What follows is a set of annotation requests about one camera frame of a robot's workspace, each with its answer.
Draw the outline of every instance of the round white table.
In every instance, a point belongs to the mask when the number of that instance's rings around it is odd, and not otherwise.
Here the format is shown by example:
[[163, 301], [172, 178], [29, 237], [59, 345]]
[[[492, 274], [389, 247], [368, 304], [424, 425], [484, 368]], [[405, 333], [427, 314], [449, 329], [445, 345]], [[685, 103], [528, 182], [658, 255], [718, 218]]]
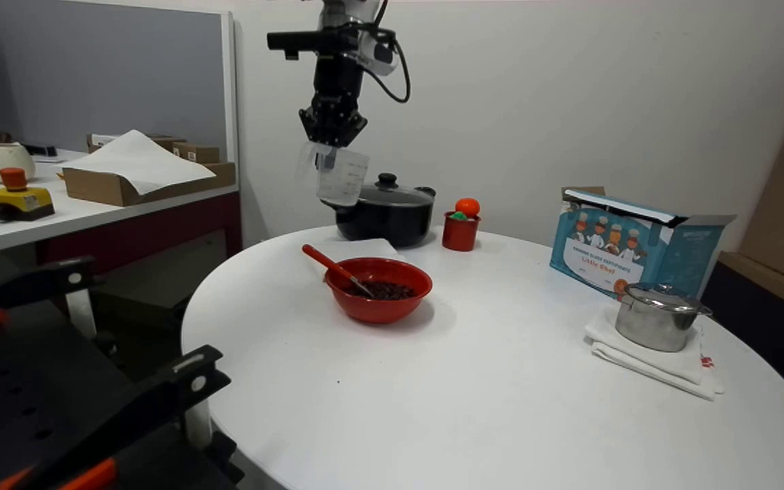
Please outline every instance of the round white table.
[[210, 416], [295, 490], [784, 490], [784, 378], [725, 327], [699, 337], [725, 394], [691, 398], [592, 357], [612, 304], [534, 242], [400, 251], [435, 289], [394, 329], [349, 322], [300, 244], [258, 242], [193, 293], [182, 342], [224, 352]]

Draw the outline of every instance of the printed box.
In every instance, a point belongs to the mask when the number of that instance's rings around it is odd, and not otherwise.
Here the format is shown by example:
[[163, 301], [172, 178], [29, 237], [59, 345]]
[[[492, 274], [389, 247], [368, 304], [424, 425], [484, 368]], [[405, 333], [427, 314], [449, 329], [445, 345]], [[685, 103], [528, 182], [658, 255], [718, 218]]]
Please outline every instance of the printed box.
[[676, 216], [586, 190], [564, 190], [553, 269], [605, 293], [615, 281], [665, 284], [699, 297], [730, 216]]

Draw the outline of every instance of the cable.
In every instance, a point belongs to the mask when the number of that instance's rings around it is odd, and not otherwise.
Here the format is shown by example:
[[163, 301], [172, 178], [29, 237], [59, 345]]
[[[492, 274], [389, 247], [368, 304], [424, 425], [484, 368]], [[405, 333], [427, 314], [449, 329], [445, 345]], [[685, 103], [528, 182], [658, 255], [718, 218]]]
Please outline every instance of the cable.
[[387, 17], [387, 5], [389, 5], [389, 0], [385, 0], [382, 7], [375, 10], [372, 28], [382, 28], [382, 22]]
[[402, 69], [402, 96], [394, 96], [389, 89], [389, 84], [382, 82], [382, 77], [375, 77], [372, 70], [364, 70], [371, 74], [371, 78], [398, 103], [409, 103], [410, 101], [410, 69], [409, 69], [409, 58], [402, 55], [400, 43], [394, 41], [394, 52], [400, 58], [400, 69]]

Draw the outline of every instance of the black pot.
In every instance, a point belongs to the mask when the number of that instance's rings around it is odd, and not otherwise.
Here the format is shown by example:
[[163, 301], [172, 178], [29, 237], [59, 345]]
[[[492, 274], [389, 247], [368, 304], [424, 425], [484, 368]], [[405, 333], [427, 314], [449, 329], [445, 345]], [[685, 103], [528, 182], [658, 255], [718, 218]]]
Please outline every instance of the black pot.
[[345, 239], [385, 237], [393, 247], [419, 244], [431, 227], [435, 205], [432, 187], [398, 187], [394, 173], [378, 173], [364, 184], [353, 206], [333, 206]]

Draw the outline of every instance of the pot lid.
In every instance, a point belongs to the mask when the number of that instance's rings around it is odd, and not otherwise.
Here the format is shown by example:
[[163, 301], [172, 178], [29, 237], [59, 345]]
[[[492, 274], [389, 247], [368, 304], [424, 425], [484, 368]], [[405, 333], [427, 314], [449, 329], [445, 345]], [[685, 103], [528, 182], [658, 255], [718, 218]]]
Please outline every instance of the pot lid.
[[662, 307], [662, 310], [696, 314], [696, 307], [690, 299], [684, 299], [680, 293], [673, 293], [673, 289], [668, 285], [630, 285], [630, 293], [632, 299]]
[[398, 187], [394, 173], [378, 173], [372, 184], [364, 184], [360, 202], [375, 206], [431, 206], [435, 202], [432, 187]]

